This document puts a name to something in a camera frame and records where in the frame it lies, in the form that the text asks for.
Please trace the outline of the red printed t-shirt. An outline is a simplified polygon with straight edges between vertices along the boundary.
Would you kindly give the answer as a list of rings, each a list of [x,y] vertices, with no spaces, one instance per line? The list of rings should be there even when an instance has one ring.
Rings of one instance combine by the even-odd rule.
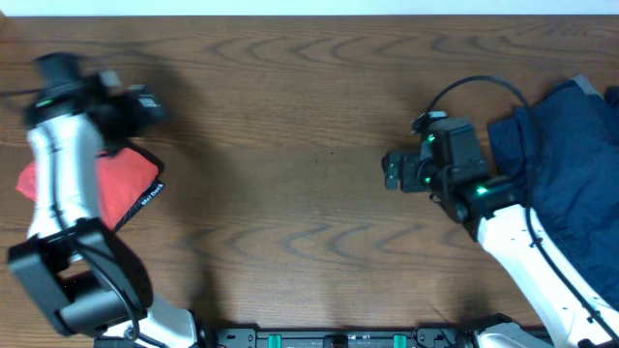
[[[115,232],[163,188],[159,160],[125,147],[97,159],[70,159],[76,150],[53,155],[37,145],[16,189],[35,202],[28,238],[44,238],[98,218]]]

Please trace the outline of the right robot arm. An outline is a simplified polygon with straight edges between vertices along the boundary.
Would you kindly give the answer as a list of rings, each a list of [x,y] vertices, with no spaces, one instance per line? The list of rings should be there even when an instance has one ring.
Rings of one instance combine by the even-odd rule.
[[[476,347],[615,347],[618,311],[550,239],[512,180],[490,177],[482,158],[440,165],[430,155],[391,152],[381,161],[387,189],[428,192],[509,274],[541,319],[548,341],[516,323],[473,332]]]

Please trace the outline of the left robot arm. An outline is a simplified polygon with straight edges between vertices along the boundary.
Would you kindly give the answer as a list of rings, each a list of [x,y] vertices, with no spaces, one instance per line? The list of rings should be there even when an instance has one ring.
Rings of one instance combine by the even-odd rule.
[[[99,160],[164,115],[143,85],[113,95],[72,82],[43,90],[27,108],[35,157],[35,213],[9,269],[51,326],[97,346],[202,347],[193,313],[157,296],[145,266],[103,222]]]

